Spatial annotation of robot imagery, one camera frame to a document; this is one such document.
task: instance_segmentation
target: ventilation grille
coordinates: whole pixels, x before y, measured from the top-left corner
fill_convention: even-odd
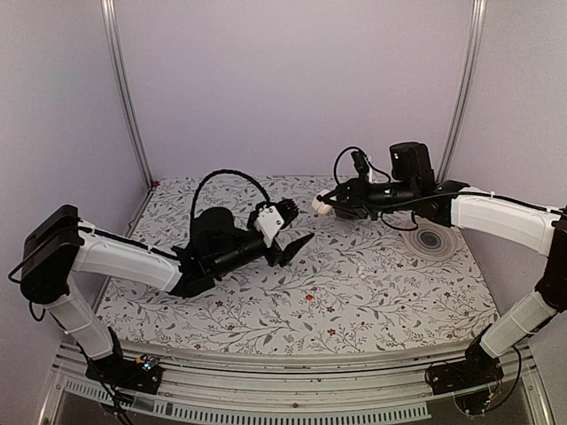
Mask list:
[[[67,378],[66,391],[108,405],[112,401],[95,383]],[[144,407],[129,410],[199,425],[373,425],[396,424],[430,419],[425,403],[397,406],[358,413],[241,413],[191,407],[175,402],[154,400]]]

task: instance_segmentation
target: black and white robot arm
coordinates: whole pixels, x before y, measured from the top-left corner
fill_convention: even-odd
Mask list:
[[[430,367],[427,381],[438,394],[501,379],[498,358],[567,308],[567,215],[559,208],[530,205],[466,183],[438,184],[422,143],[393,145],[390,153],[396,181],[371,182],[368,157],[356,151],[352,156],[359,176],[321,192],[314,209],[319,213],[334,209],[344,219],[372,220],[385,213],[411,211],[446,227],[474,229],[520,243],[548,257],[534,291],[485,329],[461,364]]]
[[[179,297],[195,297],[226,273],[264,257],[273,267],[287,265],[313,237],[308,234],[282,250],[280,229],[298,215],[290,199],[258,204],[247,229],[237,228],[230,210],[203,211],[191,224],[190,241],[174,253],[96,228],[64,205],[32,232],[24,259],[9,278],[30,303],[41,305],[80,345],[87,377],[155,394],[161,381],[157,359],[124,359],[118,338],[94,314],[74,284],[71,272],[91,272],[144,283]],[[14,275],[21,270],[21,278]]]

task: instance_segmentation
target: white wall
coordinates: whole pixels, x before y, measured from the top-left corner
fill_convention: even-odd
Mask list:
[[[488,2],[478,68],[450,177],[543,205],[567,205],[567,3]],[[545,259],[468,234],[503,311]],[[557,424],[567,423],[567,315],[531,340]]]
[[[60,333],[50,319],[31,319],[5,276],[21,260],[26,235],[60,205],[122,232],[144,186],[100,2],[3,2],[0,40],[0,423],[28,425]]]
[[[389,169],[387,147],[405,140],[437,165],[472,3],[120,0],[154,173],[330,174],[349,144]]]

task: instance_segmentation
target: floral pattern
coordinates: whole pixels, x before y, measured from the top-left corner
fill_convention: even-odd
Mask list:
[[[289,197],[299,217],[278,236],[284,246],[315,238],[284,268],[255,261],[195,298],[169,296],[141,283],[111,279],[98,314],[119,337],[175,348],[256,354],[376,352],[469,340],[497,318],[480,270],[458,230],[450,260],[416,257],[398,231],[370,220],[320,216],[311,200],[332,188],[328,177],[265,177],[270,196]],[[188,242],[196,179],[157,187],[133,238],[162,249]],[[218,176],[203,189],[199,214],[224,205],[245,226],[260,201],[256,189]],[[401,223],[407,216],[388,220]]]

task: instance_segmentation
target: white object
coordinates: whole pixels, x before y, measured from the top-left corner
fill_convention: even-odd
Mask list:
[[[490,193],[477,188],[462,191]],[[493,197],[462,195],[451,204],[451,224],[454,226],[480,230],[520,243],[545,256],[551,247],[553,220],[557,220],[557,215]]]
[[[406,246],[417,257],[428,261],[445,261],[451,259],[459,250],[459,238],[451,228],[446,228],[416,217],[418,229],[413,232],[401,232]],[[400,225],[403,228],[412,228],[414,223],[408,221]]]
[[[482,336],[480,346],[493,359],[500,357],[524,336],[530,335],[543,321],[557,314],[539,292],[530,292]]]
[[[87,222],[80,226],[94,228]],[[75,272],[106,274],[164,291],[172,290],[182,276],[178,261],[93,233],[79,231],[79,235],[84,245],[73,263]]]
[[[283,225],[284,219],[274,206],[261,209],[258,213],[258,218],[254,222],[256,230],[264,235],[264,243],[268,248],[272,246],[277,232],[280,231]]]
[[[69,295],[43,307],[82,347],[93,360],[102,359],[113,352],[113,340],[108,328],[100,321],[90,305],[77,290],[72,276],[67,278]]]
[[[313,202],[311,203],[312,208],[315,210],[316,213],[318,214],[322,214],[322,215],[327,215],[328,213],[330,213],[330,210],[333,209],[332,206],[325,204],[322,201],[318,201],[317,197],[321,196],[324,197],[325,195],[327,195],[330,192],[330,190],[328,189],[323,189],[322,191],[320,191],[317,196],[313,199]],[[332,197],[331,200],[336,201],[337,198],[336,197]]]

